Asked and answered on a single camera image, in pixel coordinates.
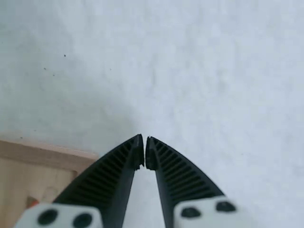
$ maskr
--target white surface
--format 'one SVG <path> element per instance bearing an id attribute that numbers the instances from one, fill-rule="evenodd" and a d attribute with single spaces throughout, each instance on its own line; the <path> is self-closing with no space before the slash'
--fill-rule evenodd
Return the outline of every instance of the white surface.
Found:
<path id="1" fill-rule="evenodd" d="M 47 225 L 39 224 L 39 216 L 49 210 L 57 211 L 55 220 Z M 40 203 L 32 208 L 27 209 L 17 221 L 14 228 L 75 228 L 73 226 L 74 219 L 81 214 L 90 214 L 92 221 L 86 228 L 103 228 L 102 217 L 97 208 L 84 206 L 71 206 L 59 203 L 47 204 Z"/>
<path id="2" fill-rule="evenodd" d="M 2 0 L 0 136 L 103 155 L 153 135 L 262 224 L 299 227 L 303 24 L 300 0 Z M 150 171 L 124 227 L 163 227 Z"/>
<path id="3" fill-rule="evenodd" d="M 236 207 L 236 211 L 217 211 L 217 203 L 228 201 Z M 200 212 L 199 217 L 186 218 L 181 216 L 184 208 L 195 208 Z M 174 208 L 174 228 L 261 228 L 235 202 L 225 196 L 201 200 L 190 200 L 179 203 Z"/>

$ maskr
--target ribbed texture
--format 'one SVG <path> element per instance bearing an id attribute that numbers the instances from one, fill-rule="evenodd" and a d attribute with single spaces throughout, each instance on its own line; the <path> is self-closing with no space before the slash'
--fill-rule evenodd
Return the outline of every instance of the ribbed texture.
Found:
<path id="1" fill-rule="evenodd" d="M 132 143 L 133 140 L 125 142 L 98 161 L 86 178 L 66 197 L 65 203 L 98 205 L 101 210 L 109 207 Z"/>
<path id="2" fill-rule="evenodd" d="M 155 138 L 153 142 L 167 191 L 174 205 L 185 200 L 218 195 L 211 190 L 201 174 L 192 169 L 183 156 Z"/>

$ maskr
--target white wall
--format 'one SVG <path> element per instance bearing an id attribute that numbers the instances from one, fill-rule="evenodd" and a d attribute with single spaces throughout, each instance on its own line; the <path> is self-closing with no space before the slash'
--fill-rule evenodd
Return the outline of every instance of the white wall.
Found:
<path id="1" fill-rule="evenodd" d="M 0 137 L 103 155 L 153 135 L 262 225 L 300 227 L 303 24 L 300 0 L 2 0 Z M 141 170 L 124 227 L 163 226 Z"/>

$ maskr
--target black hole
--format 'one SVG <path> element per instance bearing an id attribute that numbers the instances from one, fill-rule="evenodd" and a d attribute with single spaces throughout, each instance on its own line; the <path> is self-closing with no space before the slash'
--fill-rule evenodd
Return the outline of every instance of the black hole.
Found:
<path id="1" fill-rule="evenodd" d="M 184 208 L 181 211 L 181 216 L 184 218 L 196 218 L 196 217 L 200 217 L 201 213 L 196 208 L 190 207 L 190 208 Z"/>
<path id="2" fill-rule="evenodd" d="M 38 224 L 40 225 L 48 225 L 55 221 L 58 215 L 57 210 L 55 209 L 48 209 L 42 212 L 38 217 Z"/>
<path id="3" fill-rule="evenodd" d="M 92 215 L 88 213 L 78 215 L 74 221 L 73 226 L 75 228 L 85 228 L 88 227 L 92 222 Z"/>
<path id="4" fill-rule="evenodd" d="M 228 202 L 228 201 L 222 201 L 217 203 L 217 211 L 223 211 L 223 212 L 231 212 L 231 211 L 236 211 L 236 207 Z"/>

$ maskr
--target wooden surface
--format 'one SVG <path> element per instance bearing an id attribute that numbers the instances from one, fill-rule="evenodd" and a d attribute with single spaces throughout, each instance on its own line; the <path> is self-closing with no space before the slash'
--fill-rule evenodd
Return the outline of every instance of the wooden surface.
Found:
<path id="1" fill-rule="evenodd" d="M 0 227 L 11 228 L 26 209 L 27 197 L 51 202 L 75 171 L 0 158 Z"/>
<path id="2" fill-rule="evenodd" d="M 80 174 L 98 155 L 38 142 L 0 141 L 0 157 L 76 171 Z"/>

